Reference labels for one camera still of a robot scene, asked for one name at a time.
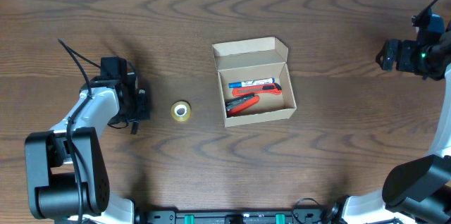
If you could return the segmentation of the black marker pen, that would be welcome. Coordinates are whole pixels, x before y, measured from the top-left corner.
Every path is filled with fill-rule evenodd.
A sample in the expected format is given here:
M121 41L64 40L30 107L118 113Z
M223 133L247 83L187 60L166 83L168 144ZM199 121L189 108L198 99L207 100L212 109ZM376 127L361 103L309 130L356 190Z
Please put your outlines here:
M138 128L139 128L139 122L138 121L134 121L132 123L132 128L131 128L130 134L131 135L136 135L137 131L138 131Z

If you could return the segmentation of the blue marker pen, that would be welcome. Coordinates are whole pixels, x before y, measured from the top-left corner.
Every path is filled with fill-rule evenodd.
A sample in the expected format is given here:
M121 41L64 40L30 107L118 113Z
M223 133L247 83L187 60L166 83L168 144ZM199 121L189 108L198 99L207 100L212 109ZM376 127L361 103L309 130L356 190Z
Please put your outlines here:
M267 85L272 84L275 82L275 79L273 77L264 78L264 79L258 79L258 80L248 80L248 81L241 81L241 82L232 82L228 84L229 88L241 88L241 87L252 87L257 85Z

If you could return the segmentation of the red stapler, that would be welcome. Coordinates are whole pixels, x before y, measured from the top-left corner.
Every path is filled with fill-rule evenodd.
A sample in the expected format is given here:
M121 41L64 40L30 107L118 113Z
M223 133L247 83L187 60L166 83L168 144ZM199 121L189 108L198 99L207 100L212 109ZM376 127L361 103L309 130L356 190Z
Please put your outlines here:
M260 98L257 94L247 94L225 103L225 110L228 117L234 116L241 111L257 104Z

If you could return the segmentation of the red utility knife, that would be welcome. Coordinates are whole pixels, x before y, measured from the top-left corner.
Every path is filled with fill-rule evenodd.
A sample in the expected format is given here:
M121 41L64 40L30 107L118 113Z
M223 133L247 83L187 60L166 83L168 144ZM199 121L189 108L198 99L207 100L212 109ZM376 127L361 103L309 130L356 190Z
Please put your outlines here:
M249 87L238 87L232 90L234 97L241 97L247 94L282 94L282 88L278 83L269 83L265 85L255 85Z

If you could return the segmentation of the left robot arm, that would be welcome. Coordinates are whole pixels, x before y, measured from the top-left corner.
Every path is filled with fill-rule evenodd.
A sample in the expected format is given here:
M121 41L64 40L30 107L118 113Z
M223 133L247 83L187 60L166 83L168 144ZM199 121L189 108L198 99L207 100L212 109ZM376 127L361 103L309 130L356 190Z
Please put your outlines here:
M66 117L25 140L31 214L57 223L135 223L133 201L110 190L99 140L107 127L149 117L134 73L103 73L84 85Z

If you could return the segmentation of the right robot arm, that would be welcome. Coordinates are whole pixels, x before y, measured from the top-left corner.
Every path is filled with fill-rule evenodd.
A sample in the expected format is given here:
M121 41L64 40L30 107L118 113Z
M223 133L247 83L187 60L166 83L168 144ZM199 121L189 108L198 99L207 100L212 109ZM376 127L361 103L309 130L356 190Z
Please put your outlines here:
M385 71L445 81L433 142L424 157L393 168L382 189L336 203L330 223L450 222L450 28L436 14L416 16L412 24L416 39L389 39L376 62Z

